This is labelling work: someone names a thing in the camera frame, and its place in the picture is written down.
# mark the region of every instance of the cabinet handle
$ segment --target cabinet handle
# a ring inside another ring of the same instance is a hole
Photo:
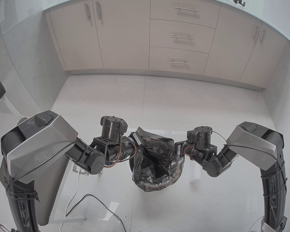
[[[199,10],[196,10],[196,9],[184,8],[184,7],[179,7],[179,6],[176,6],[176,7],[174,7],[174,8],[175,8],[175,9],[181,9],[181,10],[191,10],[191,11],[199,12]]]
[[[188,37],[182,37],[182,36],[173,35],[172,38],[180,38],[180,39],[191,39],[191,40],[194,40],[194,38],[190,38],[189,36]]]
[[[266,29],[265,29],[263,32],[264,32],[263,38],[262,38],[262,39],[260,39],[260,41],[261,41],[261,44],[263,43],[263,40],[264,40],[264,37],[265,37],[265,34],[266,34]]]
[[[176,61],[169,61],[169,63],[172,63],[172,64],[189,64],[189,63],[187,63],[187,62],[176,62]]]
[[[256,27],[256,28],[257,28],[257,31],[256,31],[256,35],[254,36],[254,41],[256,40],[256,37],[257,37],[257,34],[258,34],[259,27],[260,27],[260,26],[257,26],[257,27]]]
[[[100,20],[100,13],[99,13],[99,4],[98,4],[98,1],[96,1],[96,8],[97,8],[98,20]]]
[[[89,22],[90,19],[89,19],[88,7],[86,3],[85,3],[85,10],[86,10],[87,21]]]

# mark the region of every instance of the countertop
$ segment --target countertop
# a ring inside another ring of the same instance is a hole
[[[45,8],[43,10],[47,10],[53,6],[56,6],[56,5],[59,5],[61,3],[68,2],[68,1],[71,1],[71,0],[47,0],[47,5],[45,6]],[[280,32],[288,40],[290,40],[290,32],[284,33],[283,31],[281,31],[279,29],[279,25],[274,25],[269,20],[267,20],[267,18],[262,15],[263,7],[259,7],[258,4],[254,4],[254,1],[249,1],[247,3],[247,0],[244,0],[246,2],[245,7],[242,7],[240,4],[235,4],[232,0],[215,0],[215,1],[230,5],[230,6],[235,7],[235,8],[238,8],[238,9],[260,19],[261,21],[267,23],[268,25],[273,27],[275,30]]]

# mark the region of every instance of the drawer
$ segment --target drawer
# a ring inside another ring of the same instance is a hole
[[[192,23],[150,20],[150,46],[152,47],[179,48],[209,53],[214,34],[214,28]]]
[[[214,0],[151,0],[150,18],[194,23],[215,28],[220,4]],[[175,7],[187,8],[188,10],[176,9]]]
[[[207,53],[188,51],[176,48],[150,47],[149,70],[182,72],[202,75],[207,58]],[[186,62],[177,64],[169,62]]]

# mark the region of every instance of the black plastic bag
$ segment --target black plastic bag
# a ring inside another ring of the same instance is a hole
[[[176,155],[174,140],[155,135],[138,127],[145,145],[134,157],[132,180],[144,190],[162,190],[174,184],[181,176],[184,155]]]

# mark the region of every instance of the robotic arm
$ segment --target robotic arm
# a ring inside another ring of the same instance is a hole
[[[74,163],[98,174],[106,167],[127,161],[144,145],[137,132],[128,137],[127,123],[117,117],[101,118],[102,134],[90,145],[60,116],[48,110],[20,122],[1,138],[5,167],[4,185],[19,232],[39,232],[35,213],[34,179],[65,154]],[[258,124],[244,122],[236,127],[220,153],[211,144],[211,127],[187,132],[187,140],[175,143],[178,155],[188,155],[212,177],[227,170],[237,154],[261,170],[265,216],[263,232],[281,232],[284,217],[286,178],[283,135]]]

